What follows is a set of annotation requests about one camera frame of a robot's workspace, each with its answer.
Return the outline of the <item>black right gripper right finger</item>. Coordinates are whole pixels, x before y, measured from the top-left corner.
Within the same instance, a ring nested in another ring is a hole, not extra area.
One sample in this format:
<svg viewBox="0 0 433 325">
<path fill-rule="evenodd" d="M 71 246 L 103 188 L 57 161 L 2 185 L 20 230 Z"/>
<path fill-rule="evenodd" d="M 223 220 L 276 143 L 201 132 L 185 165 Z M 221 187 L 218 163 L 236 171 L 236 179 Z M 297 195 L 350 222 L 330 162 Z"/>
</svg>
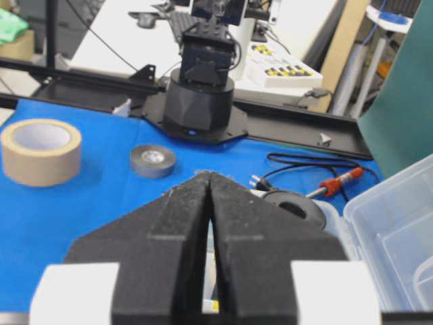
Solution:
<svg viewBox="0 0 433 325">
<path fill-rule="evenodd" d="M 345 261 L 340 241 L 218 173 L 209 181 L 220 313 L 233 324 L 295 324 L 292 261 Z"/>
</svg>

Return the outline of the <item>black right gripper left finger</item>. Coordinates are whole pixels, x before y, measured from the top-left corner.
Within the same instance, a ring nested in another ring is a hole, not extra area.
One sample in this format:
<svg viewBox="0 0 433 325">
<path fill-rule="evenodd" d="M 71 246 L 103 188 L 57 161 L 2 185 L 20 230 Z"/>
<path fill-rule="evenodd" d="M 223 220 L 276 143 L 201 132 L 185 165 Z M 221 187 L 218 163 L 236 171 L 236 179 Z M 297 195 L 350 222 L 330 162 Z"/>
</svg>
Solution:
<svg viewBox="0 0 433 325">
<path fill-rule="evenodd" d="M 72 243 L 65 263 L 120 264 L 113 324 L 179 324 L 201 314 L 209 185 L 201 173 Z"/>
</svg>

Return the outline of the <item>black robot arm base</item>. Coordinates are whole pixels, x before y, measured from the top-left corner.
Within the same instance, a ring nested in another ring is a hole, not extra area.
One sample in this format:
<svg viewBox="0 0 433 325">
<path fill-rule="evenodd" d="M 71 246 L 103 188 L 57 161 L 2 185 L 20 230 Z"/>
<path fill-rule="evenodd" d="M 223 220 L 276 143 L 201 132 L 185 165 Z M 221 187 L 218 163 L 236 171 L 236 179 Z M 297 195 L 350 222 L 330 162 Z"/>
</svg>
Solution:
<svg viewBox="0 0 433 325">
<path fill-rule="evenodd" d="M 180 67 L 164 93 L 146 100 L 142 117 L 170 137 L 218 144 L 248 136 L 248 115 L 233 104 L 229 73 L 242 58 L 229 25 L 239 25 L 246 1 L 193 1 L 199 21 L 181 34 Z"/>
</svg>

